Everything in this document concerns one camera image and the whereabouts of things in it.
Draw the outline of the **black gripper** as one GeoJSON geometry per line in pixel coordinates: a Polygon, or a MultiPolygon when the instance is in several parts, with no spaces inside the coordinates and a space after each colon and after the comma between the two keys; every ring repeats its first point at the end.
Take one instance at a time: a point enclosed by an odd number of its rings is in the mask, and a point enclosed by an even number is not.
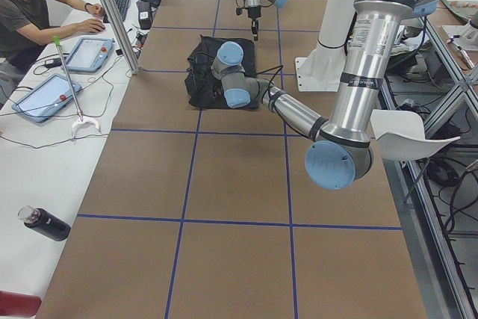
{"type": "Polygon", "coordinates": [[[247,8],[247,16],[252,20],[251,21],[251,32],[254,41],[258,41],[258,28],[259,28],[259,21],[258,19],[261,17],[261,5],[248,7],[247,8]]]}

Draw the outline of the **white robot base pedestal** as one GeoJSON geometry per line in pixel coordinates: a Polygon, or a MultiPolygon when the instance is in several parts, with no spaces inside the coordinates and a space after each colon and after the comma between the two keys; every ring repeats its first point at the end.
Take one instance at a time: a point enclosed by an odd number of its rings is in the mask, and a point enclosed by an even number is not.
{"type": "Polygon", "coordinates": [[[296,58],[298,90],[335,92],[346,61],[345,44],[355,14],[354,0],[327,0],[317,45],[306,58],[296,58]]]}

